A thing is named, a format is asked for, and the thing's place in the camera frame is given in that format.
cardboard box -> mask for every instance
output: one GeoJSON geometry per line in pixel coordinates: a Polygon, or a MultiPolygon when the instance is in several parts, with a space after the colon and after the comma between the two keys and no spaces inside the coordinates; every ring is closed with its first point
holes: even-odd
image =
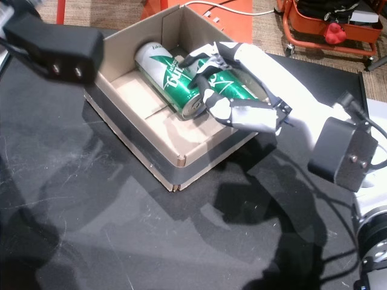
{"type": "Polygon", "coordinates": [[[96,85],[86,88],[86,99],[144,166],[169,191],[182,190],[256,134],[224,127],[208,113],[181,121],[135,67],[135,52],[150,41],[176,56],[230,39],[190,8],[169,8],[106,38],[96,85]]]}

aluminum can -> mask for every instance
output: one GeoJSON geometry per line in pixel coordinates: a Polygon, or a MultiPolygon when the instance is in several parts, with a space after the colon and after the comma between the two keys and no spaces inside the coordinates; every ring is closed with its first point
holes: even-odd
{"type": "MultiPolygon", "coordinates": [[[[197,71],[205,64],[207,59],[197,60],[194,64],[187,68],[189,77],[194,77],[197,71]]],[[[241,83],[241,81],[234,76],[230,71],[221,71],[217,74],[213,74],[209,83],[211,88],[218,94],[224,95],[227,98],[240,98],[240,99],[257,99],[248,87],[241,83]]]]}
{"type": "Polygon", "coordinates": [[[192,80],[186,69],[161,44],[150,42],[135,55],[138,69],[183,119],[195,118],[205,109],[199,90],[188,89],[192,80]]]}

can lid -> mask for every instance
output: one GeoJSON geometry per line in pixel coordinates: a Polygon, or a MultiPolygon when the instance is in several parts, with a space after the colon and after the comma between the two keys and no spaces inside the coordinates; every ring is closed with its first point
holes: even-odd
{"type": "Polygon", "coordinates": [[[181,112],[181,116],[185,120],[189,120],[200,115],[205,110],[205,108],[206,107],[204,106],[203,98],[200,97],[200,94],[197,94],[186,103],[181,112]]]}

cart wheel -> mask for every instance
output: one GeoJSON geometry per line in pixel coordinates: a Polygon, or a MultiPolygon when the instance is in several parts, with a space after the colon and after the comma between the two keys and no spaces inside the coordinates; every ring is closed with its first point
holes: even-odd
{"type": "Polygon", "coordinates": [[[293,44],[288,44],[285,49],[285,56],[290,57],[294,53],[294,45],[293,44]]]}
{"type": "Polygon", "coordinates": [[[372,56],[367,58],[367,60],[365,61],[366,68],[369,67],[370,65],[372,65],[373,62],[374,62],[374,58],[372,56]]]}

black table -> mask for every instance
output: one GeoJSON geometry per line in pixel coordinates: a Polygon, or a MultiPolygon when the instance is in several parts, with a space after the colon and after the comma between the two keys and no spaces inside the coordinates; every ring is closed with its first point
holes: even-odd
{"type": "MultiPolygon", "coordinates": [[[[356,74],[274,58],[322,102],[362,97],[356,74]]],[[[352,194],[307,172],[296,128],[169,193],[82,88],[12,60],[0,98],[2,289],[352,289],[358,278],[352,194]]]]}

